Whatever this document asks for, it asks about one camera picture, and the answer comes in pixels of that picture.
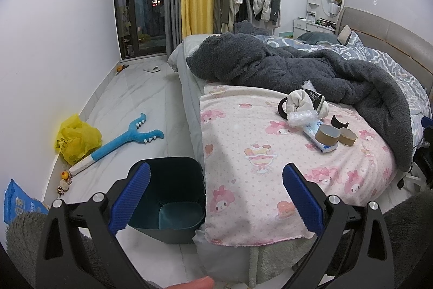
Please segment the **person's left hand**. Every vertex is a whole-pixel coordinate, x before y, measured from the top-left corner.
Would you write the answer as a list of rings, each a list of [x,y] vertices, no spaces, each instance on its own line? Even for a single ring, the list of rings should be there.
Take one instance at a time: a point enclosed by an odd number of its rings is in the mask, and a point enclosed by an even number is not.
[[[172,285],[166,289],[214,289],[215,281],[211,277],[203,277],[191,282]]]

